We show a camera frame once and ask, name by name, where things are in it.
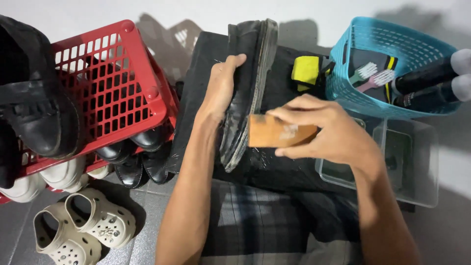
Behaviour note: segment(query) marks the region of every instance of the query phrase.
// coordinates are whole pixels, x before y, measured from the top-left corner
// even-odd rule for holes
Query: toothbrush
[[[378,72],[377,65],[375,63],[369,62],[365,64],[364,66],[359,67],[357,70],[355,70],[355,73],[350,78],[350,84],[354,84],[359,81],[363,82],[377,72]]]
[[[394,70],[384,70],[371,76],[366,83],[357,87],[357,90],[363,93],[370,88],[384,86],[392,80],[394,80]]]

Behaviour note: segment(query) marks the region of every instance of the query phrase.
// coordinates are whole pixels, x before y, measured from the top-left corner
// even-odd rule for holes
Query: red shoe rack
[[[83,112],[86,145],[69,159],[89,154],[85,172],[107,164],[91,152],[134,134],[163,124],[168,127],[167,140],[173,139],[177,95],[132,21],[53,43],[52,49],[58,78]],[[20,148],[20,177],[67,161],[39,157],[22,144]],[[8,200],[0,194],[0,204]]]

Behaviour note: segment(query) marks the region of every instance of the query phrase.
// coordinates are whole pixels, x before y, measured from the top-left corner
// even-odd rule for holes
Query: black leather shoe
[[[66,158],[84,145],[83,120],[57,78],[54,54],[37,29],[0,16],[0,108],[25,145]]]
[[[21,169],[21,153],[15,131],[0,120],[0,188],[10,189]]]
[[[163,125],[160,125],[154,129],[131,136],[129,139],[142,147],[145,151],[155,152],[163,145],[166,136],[167,129]]]
[[[260,111],[277,39],[278,25],[270,19],[229,25],[229,55],[245,53],[247,60],[234,73],[234,96],[226,111],[219,148],[226,172],[236,167],[247,147],[247,116]]]
[[[114,165],[119,180],[128,189],[137,189],[149,181],[139,155],[131,156],[121,165]]]
[[[128,160],[136,150],[130,140],[125,139],[121,142],[97,149],[95,153],[98,157],[111,164],[123,164]]]
[[[150,179],[157,184],[164,184],[172,179],[172,173],[165,168],[165,163],[170,155],[172,142],[166,142],[156,152],[142,152],[142,165],[149,175]]]

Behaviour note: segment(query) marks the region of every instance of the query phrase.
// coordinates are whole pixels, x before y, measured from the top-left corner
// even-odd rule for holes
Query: tiled floor
[[[129,209],[136,217],[139,234],[122,249],[111,249],[99,265],[152,265],[160,221],[177,177],[164,185],[149,181],[142,188],[128,190],[115,174],[90,185],[113,203]],[[67,196],[44,190],[33,202],[0,205],[0,264],[54,265],[52,259],[36,253],[32,220],[37,212]]]

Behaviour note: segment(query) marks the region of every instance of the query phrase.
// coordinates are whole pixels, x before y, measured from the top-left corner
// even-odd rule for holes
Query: shoe polish bottle
[[[393,104],[410,110],[430,112],[454,102],[471,100],[471,74],[394,99]]]
[[[391,86],[395,94],[406,95],[465,74],[471,74],[471,49],[459,50],[451,56],[397,77],[392,81]]]

